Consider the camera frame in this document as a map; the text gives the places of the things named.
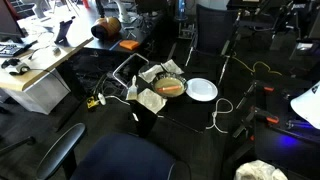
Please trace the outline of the beige cloth far side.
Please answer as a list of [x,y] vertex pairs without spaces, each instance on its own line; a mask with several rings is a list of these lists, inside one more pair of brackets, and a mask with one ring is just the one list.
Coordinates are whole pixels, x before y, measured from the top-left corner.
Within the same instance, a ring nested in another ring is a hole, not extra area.
[[160,65],[154,65],[150,69],[139,74],[139,77],[142,78],[145,82],[150,83],[156,77],[157,73],[163,71],[163,68]]

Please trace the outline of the beige cloth by bowl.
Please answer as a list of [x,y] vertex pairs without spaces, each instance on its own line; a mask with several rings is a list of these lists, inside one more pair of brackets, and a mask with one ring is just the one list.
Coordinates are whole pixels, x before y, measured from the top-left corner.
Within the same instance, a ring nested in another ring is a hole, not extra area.
[[175,73],[175,74],[183,74],[184,71],[172,60],[162,63],[162,67],[165,71]]

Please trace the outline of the orange sponge block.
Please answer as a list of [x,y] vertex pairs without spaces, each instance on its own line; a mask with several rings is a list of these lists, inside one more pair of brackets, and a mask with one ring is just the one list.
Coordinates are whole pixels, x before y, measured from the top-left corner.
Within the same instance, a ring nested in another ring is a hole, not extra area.
[[139,46],[139,42],[135,40],[122,40],[119,45],[128,50],[134,50]]

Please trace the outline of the white plate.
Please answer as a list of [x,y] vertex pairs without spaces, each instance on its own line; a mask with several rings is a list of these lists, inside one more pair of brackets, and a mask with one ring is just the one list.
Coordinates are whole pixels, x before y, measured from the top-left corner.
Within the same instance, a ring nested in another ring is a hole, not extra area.
[[217,97],[218,89],[207,79],[192,78],[187,81],[186,93],[194,100],[207,102]]

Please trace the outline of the dark blue office chair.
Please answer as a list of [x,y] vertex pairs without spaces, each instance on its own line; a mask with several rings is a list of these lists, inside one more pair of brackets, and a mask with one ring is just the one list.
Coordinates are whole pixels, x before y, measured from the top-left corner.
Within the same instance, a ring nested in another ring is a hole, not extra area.
[[48,180],[63,167],[67,180],[192,180],[190,166],[161,147],[137,136],[111,133],[101,137],[76,163],[74,149],[86,131],[69,128],[41,160],[36,180]]

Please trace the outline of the black clamp with orange grip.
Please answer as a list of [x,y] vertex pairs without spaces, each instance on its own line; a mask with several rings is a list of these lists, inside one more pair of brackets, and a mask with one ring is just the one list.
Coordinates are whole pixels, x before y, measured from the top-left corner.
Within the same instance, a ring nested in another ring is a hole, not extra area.
[[249,128],[251,128],[251,121],[255,117],[264,118],[268,123],[271,124],[279,123],[279,118],[272,113],[258,107],[251,107],[249,114],[241,121],[241,125],[236,129],[232,137],[237,138],[243,131],[247,131]]

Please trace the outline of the white spatula brush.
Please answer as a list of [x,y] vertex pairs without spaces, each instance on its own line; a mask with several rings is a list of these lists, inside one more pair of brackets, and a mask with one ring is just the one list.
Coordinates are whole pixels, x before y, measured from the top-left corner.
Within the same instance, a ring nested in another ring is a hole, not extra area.
[[127,90],[126,99],[127,100],[136,100],[137,99],[137,85],[136,85],[136,76],[132,77],[131,86]]

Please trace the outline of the beige cloth near plate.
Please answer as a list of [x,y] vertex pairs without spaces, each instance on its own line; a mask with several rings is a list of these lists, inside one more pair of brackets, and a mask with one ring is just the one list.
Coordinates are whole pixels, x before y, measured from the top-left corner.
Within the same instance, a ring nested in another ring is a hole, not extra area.
[[138,94],[137,101],[154,114],[157,114],[167,102],[165,98],[148,88]]

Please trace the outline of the wooden desk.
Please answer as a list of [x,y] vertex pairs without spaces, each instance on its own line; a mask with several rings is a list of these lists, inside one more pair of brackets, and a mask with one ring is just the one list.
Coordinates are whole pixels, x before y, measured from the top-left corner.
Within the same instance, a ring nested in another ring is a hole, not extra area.
[[45,12],[44,21],[20,20],[29,33],[27,40],[36,41],[17,56],[30,70],[12,76],[0,69],[0,88],[26,110],[48,115],[70,92],[57,67],[93,40],[87,12],[83,7],[74,12],[61,6]]

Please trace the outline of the white plastic bag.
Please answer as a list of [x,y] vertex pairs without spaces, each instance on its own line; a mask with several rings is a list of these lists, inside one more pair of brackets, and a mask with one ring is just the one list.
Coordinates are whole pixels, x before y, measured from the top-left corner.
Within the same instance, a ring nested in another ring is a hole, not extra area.
[[242,164],[235,172],[233,180],[288,180],[278,168],[261,160]]

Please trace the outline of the metal bowl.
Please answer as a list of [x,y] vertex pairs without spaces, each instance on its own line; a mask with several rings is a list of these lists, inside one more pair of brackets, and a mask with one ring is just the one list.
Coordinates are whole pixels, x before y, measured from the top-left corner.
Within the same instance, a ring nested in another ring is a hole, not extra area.
[[[165,98],[172,98],[182,95],[187,89],[186,79],[179,74],[171,72],[158,73],[151,82],[153,90],[160,96]],[[156,89],[160,87],[180,85],[182,88],[178,92],[157,92]]]

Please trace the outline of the black mesh office chair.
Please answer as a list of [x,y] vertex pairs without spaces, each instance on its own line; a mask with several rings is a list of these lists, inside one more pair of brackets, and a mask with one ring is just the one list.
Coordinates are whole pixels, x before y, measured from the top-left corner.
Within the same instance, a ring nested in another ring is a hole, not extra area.
[[222,56],[225,62],[218,81],[221,84],[238,36],[240,19],[240,10],[212,9],[197,4],[195,35],[185,65],[189,65],[191,55],[195,53]]

